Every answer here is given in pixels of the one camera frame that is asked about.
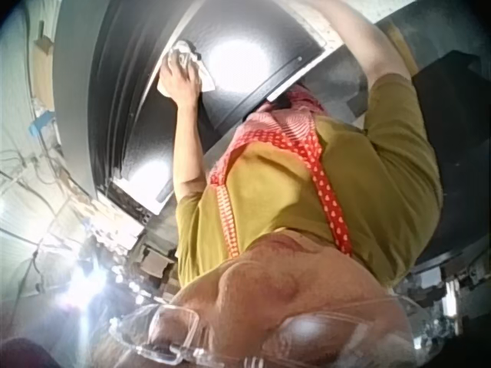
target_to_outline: olive green shirt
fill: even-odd
[[[440,216],[442,190],[412,84],[400,75],[372,87],[365,129],[317,116],[321,160],[344,213],[353,253],[384,286],[414,265]],[[333,242],[314,183],[293,153],[250,143],[229,169],[239,250],[280,228]],[[182,286],[228,258],[216,191],[177,206]]]

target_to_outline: woman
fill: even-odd
[[[172,304],[183,309],[157,314],[152,346],[174,352],[193,330],[193,343],[218,357],[318,363],[339,358],[359,329],[337,329],[336,349],[323,345],[324,335],[307,349],[285,340],[287,320],[350,306],[349,320],[382,320],[385,329],[401,321],[396,304],[371,301],[384,300],[437,225],[435,156],[410,74],[388,39],[342,1],[312,4],[367,76],[363,131],[328,117],[297,86],[286,94],[288,109],[266,104],[246,119],[207,182],[196,126],[199,77],[192,65],[181,70],[177,55],[163,63],[161,82],[178,107],[173,180],[183,289]],[[120,366],[140,358],[124,356]]]

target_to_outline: hand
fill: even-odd
[[[178,61],[179,53],[173,52],[162,60],[160,83],[177,104],[178,108],[195,107],[201,92],[201,79],[194,62],[189,61],[187,70],[183,70]]]

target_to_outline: white cloth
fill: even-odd
[[[215,84],[213,83],[213,79],[211,75],[209,75],[208,70],[205,67],[205,64],[198,58],[198,55],[191,50],[189,44],[185,41],[178,41],[172,48],[169,50],[169,54],[173,52],[179,52],[179,64],[181,67],[186,70],[189,62],[194,62],[198,67],[198,74],[201,78],[201,91],[209,92],[211,90],[215,90]],[[162,81],[159,80],[157,85],[157,90],[163,94],[165,97],[169,97],[165,87],[162,84]]]

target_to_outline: red polka dot apron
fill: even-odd
[[[287,92],[286,97],[291,104],[287,110],[274,110],[273,105],[264,103],[255,113],[249,115],[244,124],[237,128],[229,148],[209,174],[209,184],[215,188],[217,194],[229,257],[237,257],[240,253],[226,177],[232,165],[230,162],[232,153],[254,142],[269,143],[279,150],[294,153],[305,164],[317,189],[334,243],[341,252],[351,255],[348,227],[322,166],[322,147],[315,130],[313,113],[326,114],[326,112],[305,88],[298,85]]]

